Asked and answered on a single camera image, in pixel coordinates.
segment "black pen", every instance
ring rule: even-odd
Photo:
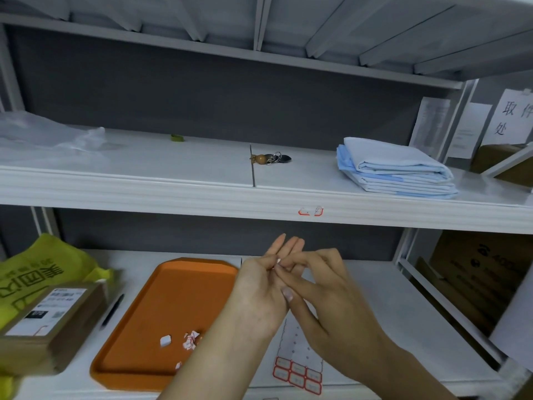
[[[113,314],[115,314],[115,312],[117,311],[118,305],[120,304],[120,302],[122,302],[123,298],[124,298],[124,294],[118,297],[117,301],[115,302],[115,304],[113,305],[113,307],[111,308],[107,316],[105,317],[102,325],[100,326],[100,329],[103,329],[105,326],[107,326],[107,323],[109,323],[109,321],[111,320],[111,317],[113,317]]]

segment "stack of folded cloth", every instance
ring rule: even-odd
[[[439,199],[457,195],[450,169],[414,147],[346,137],[337,148],[337,164],[368,192]]]

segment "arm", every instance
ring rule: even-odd
[[[158,400],[243,398],[287,314],[284,284],[272,269],[278,258],[302,251],[304,241],[284,241],[279,236],[265,256],[243,263],[224,309]]]
[[[284,267],[303,264],[316,283]],[[275,267],[282,292],[315,352],[384,400],[457,400],[383,331],[336,249],[294,253]],[[316,309],[311,313],[305,300]]]

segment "fingernail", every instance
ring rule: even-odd
[[[290,302],[293,299],[293,291],[291,291],[289,287],[284,286],[281,289],[281,293],[283,294],[287,302]]]

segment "yellow bag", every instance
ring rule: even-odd
[[[49,234],[30,248],[0,262],[0,329],[51,285],[113,280],[113,270],[100,268],[94,258]],[[0,376],[0,400],[13,393],[13,378]]]

